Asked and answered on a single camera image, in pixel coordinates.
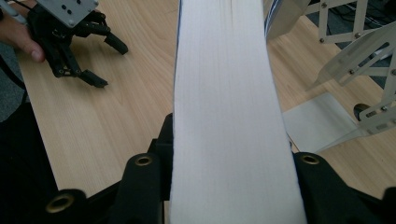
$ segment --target wooden table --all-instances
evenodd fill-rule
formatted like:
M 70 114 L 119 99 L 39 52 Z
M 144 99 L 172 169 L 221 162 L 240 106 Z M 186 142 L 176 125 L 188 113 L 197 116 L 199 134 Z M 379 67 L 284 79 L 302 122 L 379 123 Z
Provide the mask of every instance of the wooden table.
M 56 78 L 46 63 L 19 55 L 35 116 L 60 189 L 88 196 L 119 181 L 127 160 L 145 152 L 165 115 L 172 112 L 177 0 L 101 1 L 112 31 L 129 47 L 119 55 L 100 36 L 75 38 L 73 51 L 109 85 L 88 86 Z M 335 82 L 305 91 L 339 49 L 318 43 L 317 28 L 301 18 L 291 33 L 268 43 L 283 110 L 329 91 L 349 111 L 378 102 L 381 90 L 368 77 L 345 88 Z M 396 130 L 352 140 L 322 153 L 348 185 L 381 197 L 396 186 Z

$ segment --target human hand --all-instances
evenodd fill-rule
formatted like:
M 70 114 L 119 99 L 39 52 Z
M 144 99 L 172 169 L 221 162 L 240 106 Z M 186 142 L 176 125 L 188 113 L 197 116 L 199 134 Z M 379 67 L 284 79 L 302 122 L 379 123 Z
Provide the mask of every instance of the human hand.
M 23 2 L 28 7 L 34 7 L 36 2 L 32 0 Z M 27 17 L 28 9 L 17 4 L 11 4 L 24 18 Z M 0 42 L 8 44 L 15 49 L 21 49 L 32 56 L 35 62 L 42 63 L 45 60 L 44 50 L 30 36 L 29 30 L 4 12 L 4 18 L 0 20 Z

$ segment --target wooden surface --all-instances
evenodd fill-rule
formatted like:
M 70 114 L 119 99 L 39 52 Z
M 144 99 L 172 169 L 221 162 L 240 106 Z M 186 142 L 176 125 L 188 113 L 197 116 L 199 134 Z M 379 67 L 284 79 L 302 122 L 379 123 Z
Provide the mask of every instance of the wooden surface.
M 182 0 L 170 223 L 306 223 L 262 0 Z
M 56 78 L 47 64 L 19 55 L 23 78 L 60 189 L 88 195 L 120 180 L 125 162 L 144 152 L 172 112 L 177 0 L 100 2 L 114 34 L 130 52 L 120 56 L 89 36 L 74 43 L 81 68 L 109 81 L 103 90 L 75 78 Z M 268 43 L 282 109 L 325 91 L 351 113 L 357 103 L 375 104 L 381 90 L 368 77 L 345 88 L 334 82 L 305 91 L 320 68 L 338 52 L 318 43 L 317 28 L 301 18 L 290 34 Z M 396 130 L 352 140 L 320 155 L 352 187 L 381 197 L 396 186 Z

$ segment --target black clamp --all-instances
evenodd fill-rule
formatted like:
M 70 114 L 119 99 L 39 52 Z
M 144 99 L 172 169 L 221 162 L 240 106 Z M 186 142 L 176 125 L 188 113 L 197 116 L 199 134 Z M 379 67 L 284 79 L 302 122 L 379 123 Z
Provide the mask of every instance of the black clamp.
M 101 88 L 107 82 L 90 70 L 81 71 L 70 49 L 73 36 L 103 35 L 105 42 L 120 54 L 128 47 L 111 33 L 105 14 L 92 11 L 74 28 L 68 28 L 39 4 L 29 11 L 27 21 L 32 38 L 43 48 L 46 59 L 56 77 L 78 77 L 86 83 Z

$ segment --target white book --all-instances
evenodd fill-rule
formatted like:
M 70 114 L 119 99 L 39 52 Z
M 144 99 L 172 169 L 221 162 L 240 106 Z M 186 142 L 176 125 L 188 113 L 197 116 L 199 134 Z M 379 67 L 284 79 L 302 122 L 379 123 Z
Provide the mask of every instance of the white book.
M 306 223 L 262 0 L 181 0 L 172 224 Z

